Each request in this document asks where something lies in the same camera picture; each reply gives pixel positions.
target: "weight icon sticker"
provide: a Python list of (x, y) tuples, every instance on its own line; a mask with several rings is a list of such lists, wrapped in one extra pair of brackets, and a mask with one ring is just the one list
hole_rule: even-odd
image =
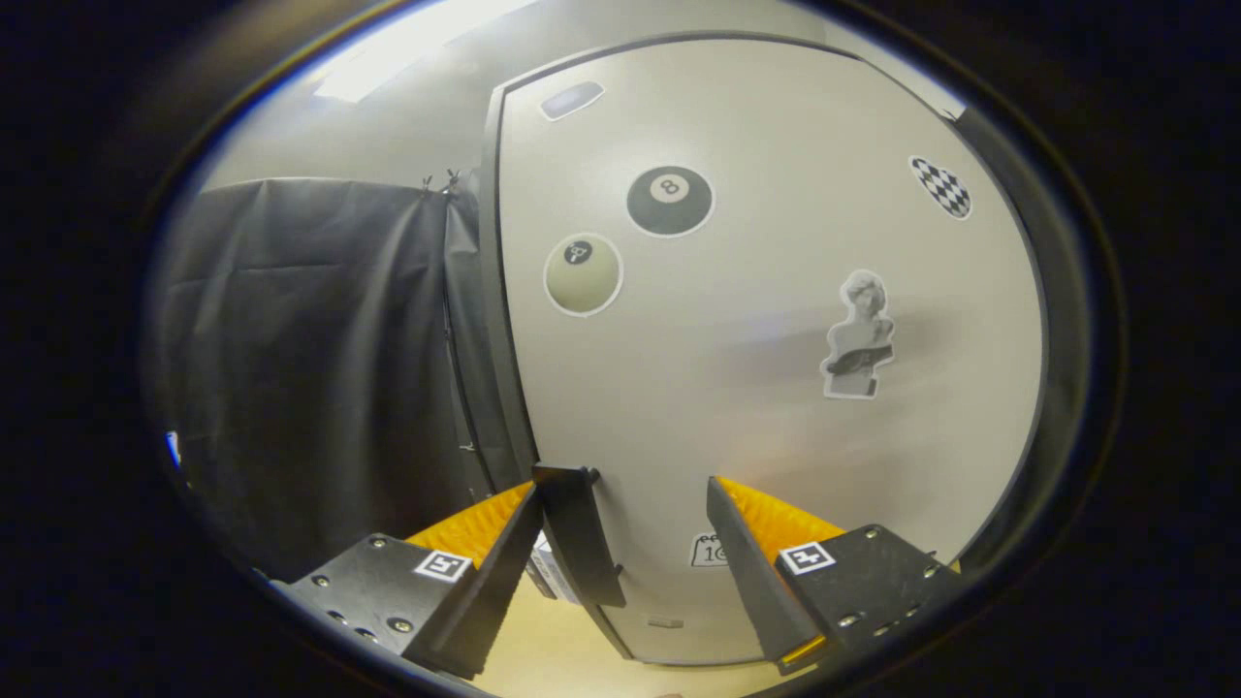
[(452, 553), (444, 553), (442, 550), (434, 550), (417, 568), (413, 569), (413, 574), (421, 574), (422, 576), (429, 576), (431, 579), (438, 579), (439, 581), (453, 582), (465, 574), (465, 568), (473, 564), (469, 558), (463, 558), (460, 555), (453, 555)]
[(720, 537), (712, 533), (700, 533), (694, 537), (694, 548), (690, 551), (691, 568), (726, 568), (728, 556), (724, 554), (724, 544)]
[(793, 574), (813, 573), (836, 564), (818, 543), (786, 548), (779, 551), (779, 556), (784, 559), (784, 564)]

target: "cream billiard ball sticker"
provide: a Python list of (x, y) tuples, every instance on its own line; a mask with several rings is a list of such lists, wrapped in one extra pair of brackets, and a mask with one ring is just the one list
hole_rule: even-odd
[(715, 193), (701, 174), (664, 165), (638, 175), (625, 205), (629, 217), (648, 235), (678, 237), (702, 227), (715, 209)]
[(845, 322), (828, 330), (831, 355), (819, 365), (827, 379), (824, 397), (872, 400), (879, 389), (876, 369), (892, 360), (896, 324), (887, 317), (887, 291), (879, 274), (858, 270), (840, 287), (849, 308)]
[(616, 246), (593, 232), (566, 237), (544, 265), (544, 291), (560, 312), (586, 318), (607, 308), (620, 293), (624, 265)]

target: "black metal bracket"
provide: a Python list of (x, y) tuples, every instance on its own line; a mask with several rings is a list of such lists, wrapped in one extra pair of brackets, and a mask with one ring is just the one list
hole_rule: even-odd
[(594, 502), (598, 471), (540, 463), (534, 476), (547, 519), (547, 539), (573, 594), (583, 605), (623, 607), (624, 591), (617, 580), (623, 568), (612, 560)]
[(848, 650), (907, 632), (963, 586), (959, 574), (881, 525), (782, 550), (776, 569), (819, 631)]
[(483, 671), (542, 528), (531, 488), (478, 569), (473, 560), (372, 534), (290, 591), (356, 635), (470, 679)]
[(818, 637), (819, 628), (781, 581), (732, 498), (714, 477), (707, 481), (706, 517), (728, 558), (728, 571), (758, 635), (763, 658), (774, 662), (781, 674), (815, 663), (822, 651), (782, 661)]

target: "black curtain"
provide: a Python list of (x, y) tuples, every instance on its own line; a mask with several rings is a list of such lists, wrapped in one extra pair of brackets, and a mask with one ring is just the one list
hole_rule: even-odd
[[(453, 419), (446, 227), (453, 246), (477, 240), (454, 197), (273, 179), (202, 193), (169, 229), (158, 417), (192, 497), (272, 578), (372, 532), (412, 534), (488, 487)], [(454, 278), (458, 298), (477, 287)]]

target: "wooden floor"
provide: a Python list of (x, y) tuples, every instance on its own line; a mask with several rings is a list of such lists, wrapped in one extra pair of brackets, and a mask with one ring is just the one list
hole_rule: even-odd
[(501, 698), (740, 698), (795, 676), (782, 678), (766, 662), (690, 668), (622, 659), (581, 606), (544, 597), (522, 575), (473, 683)]

